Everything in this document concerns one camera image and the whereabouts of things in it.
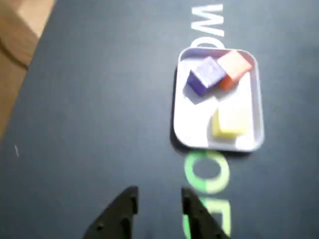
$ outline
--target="yellow cube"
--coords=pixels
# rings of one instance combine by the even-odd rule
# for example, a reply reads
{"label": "yellow cube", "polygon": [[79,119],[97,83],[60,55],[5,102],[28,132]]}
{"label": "yellow cube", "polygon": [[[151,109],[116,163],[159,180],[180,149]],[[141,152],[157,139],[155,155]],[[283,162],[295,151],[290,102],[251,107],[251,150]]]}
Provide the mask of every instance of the yellow cube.
{"label": "yellow cube", "polygon": [[221,105],[212,120],[213,136],[237,137],[248,131],[247,109],[234,105]]}

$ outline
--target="tray rim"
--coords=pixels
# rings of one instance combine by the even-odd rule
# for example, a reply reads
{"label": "tray rim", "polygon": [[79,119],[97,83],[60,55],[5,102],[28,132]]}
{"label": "tray rim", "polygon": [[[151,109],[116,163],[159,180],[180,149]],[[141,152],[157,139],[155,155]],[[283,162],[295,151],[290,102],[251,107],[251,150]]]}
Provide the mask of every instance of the tray rim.
{"label": "tray rim", "polygon": [[233,146],[229,146],[229,147],[209,147],[209,146],[203,146],[203,147],[200,147],[200,146],[192,146],[192,145],[189,145],[188,143],[186,142],[183,142],[183,140],[181,140],[179,137],[178,137],[178,134],[176,134],[176,131],[175,131],[175,104],[176,104],[176,91],[177,91],[177,84],[175,84],[175,89],[174,89],[174,94],[175,94],[175,99],[174,99],[174,119],[173,119],[173,130],[174,130],[174,134],[176,136],[176,138],[178,139],[179,142],[181,142],[183,145],[189,147],[189,148],[194,148],[194,149],[206,149],[206,150],[222,150],[222,151],[233,151],[233,152],[253,152],[253,151],[256,151],[257,149],[259,149],[261,147],[261,145],[264,143],[265,141],[265,127],[264,127],[264,113],[263,113],[263,107],[262,107],[262,94],[261,94],[261,87],[260,87],[260,78],[259,78],[259,65],[258,65],[258,61],[256,59],[256,57],[246,51],[246,50],[242,50],[242,49],[235,49],[235,48],[216,48],[216,47],[201,47],[201,46],[198,46],[198,47],[187,47],[185,49],[183,49],[181,51],[181,53],[179,54],[179,57],[178,57],[178,63],[177,63],[177,69],[176,69],[176,81],[178,79],[178,67],[179,67],[179,63],[182,61],[182,56],[183,54],[188,51],[188,50],[191,50],[191,49],[203,49],[203,50],[217,50],[217,51],[232,51],[232,50],[236,50],[236,51],[239,51],[239,52],[244,52],[246,53],[247,55],[249,55],[253,61],[254,61],[254,65],[255,65],[255,72],[256,72],[256,82],[257,82],[257,97],[258,97],[258,108],[259,108],[259,112],[260,112],[260,115],[259,115],[259,120],[260,120],[260,140],[258,142],[256,142],[256,145],[251,148],[251,149],[241,149],[241,148],[235,148]]}

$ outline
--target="block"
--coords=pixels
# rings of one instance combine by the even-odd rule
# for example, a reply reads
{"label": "block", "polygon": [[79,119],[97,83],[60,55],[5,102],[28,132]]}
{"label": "block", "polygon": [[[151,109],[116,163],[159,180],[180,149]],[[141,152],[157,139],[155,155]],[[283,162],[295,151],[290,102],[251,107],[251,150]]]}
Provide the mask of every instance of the block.
{"label": "block", "polygon": [[231,51],[225,54],[217,59],[217,63],[227,74],[219,84],[219,87],[223,90],[228,90],[235,86],[240,78],[252,68],[252,65],[238,51]]}
{"label": "block", "polygon": [[226,72],[212,58],[205,58],[199,66],[190,71],[187,84],[199,95],[204,96],[215,84],[226,76]]}
{"label": "block", "polygon": [[248,131],[248,110],[237,105],[221,105],[213,115],[214,137],[234,138]]}

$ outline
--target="orange cube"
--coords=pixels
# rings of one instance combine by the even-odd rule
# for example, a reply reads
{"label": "orange cube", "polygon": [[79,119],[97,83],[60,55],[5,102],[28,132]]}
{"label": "orange cube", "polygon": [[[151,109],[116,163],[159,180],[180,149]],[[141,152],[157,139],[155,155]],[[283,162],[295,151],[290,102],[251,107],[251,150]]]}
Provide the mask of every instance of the orange cube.
{"label": "orange cube", "polygon": [[217,62],[227,73],[226,77],[219,83],[223,90],[232,88],[252,68],[252,65],[238,51],[228,52]]}

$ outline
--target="wooden surface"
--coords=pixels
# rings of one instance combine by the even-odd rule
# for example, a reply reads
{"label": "wooden surface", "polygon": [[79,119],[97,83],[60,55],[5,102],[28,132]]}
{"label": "wooden surface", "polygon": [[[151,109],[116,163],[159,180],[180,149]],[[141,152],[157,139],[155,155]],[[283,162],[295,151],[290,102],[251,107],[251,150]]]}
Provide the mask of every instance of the wooden surface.
{"label": "wooden surface", "polygon": [[0,0],[0,138],[54,0]]}

